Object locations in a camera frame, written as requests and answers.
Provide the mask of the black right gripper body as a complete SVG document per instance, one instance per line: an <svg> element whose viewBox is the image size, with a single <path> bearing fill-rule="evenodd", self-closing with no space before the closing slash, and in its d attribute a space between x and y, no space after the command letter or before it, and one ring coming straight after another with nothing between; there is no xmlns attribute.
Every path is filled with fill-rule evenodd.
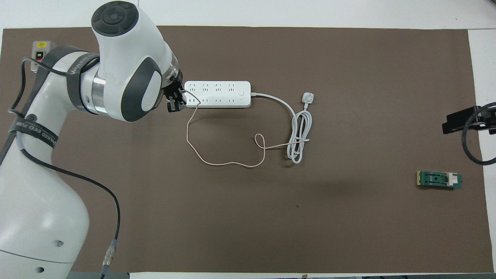
<svg viewBox="0 0 496 279"><path fill-rule="evenodd" d="M496 134L496 107L492 106L479 113L479 131L488 131L489 134Z"/></svg>

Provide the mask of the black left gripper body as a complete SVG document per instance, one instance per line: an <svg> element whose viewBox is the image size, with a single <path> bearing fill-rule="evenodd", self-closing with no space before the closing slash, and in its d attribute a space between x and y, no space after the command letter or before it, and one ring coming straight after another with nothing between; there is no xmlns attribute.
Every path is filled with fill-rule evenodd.
<svg viewBox="0 0 496 279"><path fill-rule="evenodd" d="M169 102L185 102L183 94L183 74L179 71L175 76L167 79L169 84L163 88L164 95Z"/></svg>

